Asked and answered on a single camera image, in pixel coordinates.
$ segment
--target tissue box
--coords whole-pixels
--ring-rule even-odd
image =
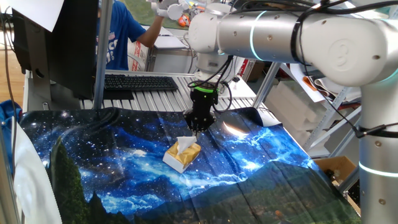
[[[163,162],[182,174],[191,162],[198,157],[201,147],[198,144],[193,143],[181,154],[177,155],[177,146],[178,141],[166,151],[163,157]]]

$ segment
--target person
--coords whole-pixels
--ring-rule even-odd
[[[98,18],[101,16],[102,0],[99,0]],[[164,18],[156,16],[152,25],[145,30],[124,5],[124,3],[113,0],[111,28],[109,31],[108,53],[106,55],[106,69],[128,70],[127,63],[127,43],[139,41],[146,47],[152,47],[159,36]],[[97,25],[97,50],[98,52],[98,32],[100,30],[100,20]]]

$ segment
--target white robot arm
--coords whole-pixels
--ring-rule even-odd
[[[186,0],[146,0],[150,2],[151,9],[159,16],[168,17],[171,20],[178,20],[184,10],[189,8]]]
[[[200,72],[191,92],[193,109],[185,112],[189,127],[200,131],[212,124],[213,119],[204,124],[203,114],[212,115],[214,73],[228,55],[284,63],[305,58],[335,83],[361,87],[362,221],[398,223],[398,22],[312,14],[300,27],[297,16],[285,11],[229,10],[211,4],[191,21],[190,44]],[[205,80],[207,86],[199,85]],[[202,100],[206,94],[212,102]]]

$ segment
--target orange object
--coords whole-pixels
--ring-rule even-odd
[[[182,15],[181,18],[178,20],[178,24],[180,24],[180,26],[182,26],[182,27],[189,26],[190,23],[191,23],[191,20],[186,15]]]

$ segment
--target metal pole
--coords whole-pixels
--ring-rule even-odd
[[[111,28],[113,0],[103,0],[101,18],[99,20],[97,74],[95,79],[95,93],[93,109],[101,109],[104,95],[106,54],[108,53],[109,30]]]
[[[254,99],[253,107],[255,109],[258,109],[258,107],[260,107],[262,101],[267,97],[268,93],[270,92],[272,87],[272,82],[274,81],[274,78],[278,73],[280,65],[282,65],[282,63],[273,62],[272,65],[269,67],[269,71],[266,75],[266,78],[261,84],[260,90],[256,95],[256,99]]]
[[[361,112],[362,106],[354,110],[352,113],[350,113],[346,119],[351,120],[353,117],[355,117],[359,112]],[[311,148],[315,147],[317,144],[321,143],[323,140],[325,140],[328,136],[333,134],[335,131],[337,131],[339,128],[341,128],[344,124],[346,124],[347,121],[345,119],[342,119],[339,123],[334,125],[329,131],[327,131],[324,135],[320,136],[315,142],[312,143]]]
[[[319,136],[319,134],[326,128],[329,128],[327,126],[328,122],[331,120],[331,118],[333,117],[333,115],[336,113],[334,108],[338,108],[341,103],[344,101],[344,99],[346,98],[347,93],[349,93],[351,87],[344,87],[343,90],[337,95],[337,97],[335,98],[335,100],[333,100],[332,104],[329,105],[327,102],[326,103],[326,113],[323,116],[322,120],[319,122],[318,126],[311,132],[310,137],[307,139],[307,141],[305,142],[303,149],[304,151],[308,152],[308,150],[310,150],[312,143],[314,143],[317,140],[317,137]]]
[[[345,191],[349,190],[359,179],[359,166],[356,166],[355,170],[337,187],[337,190],[344,194]]]
[[[354,126],[358,127],[359,124],[359,120],[360,118],[355,122]],[[343,138],[343,140],[341,140],[341,142],[339,143],[339,145],[336,147],[336,149],[329,155],[329,158],[331,157],[336,157],[339,156],[341,154],[341,152],[343,152],[343,150],[346,148],[346,146],[348,145],[348,143],[355,137],[355,133],[354,130],[351,128],[348,133],[346,134],[346,136]]]

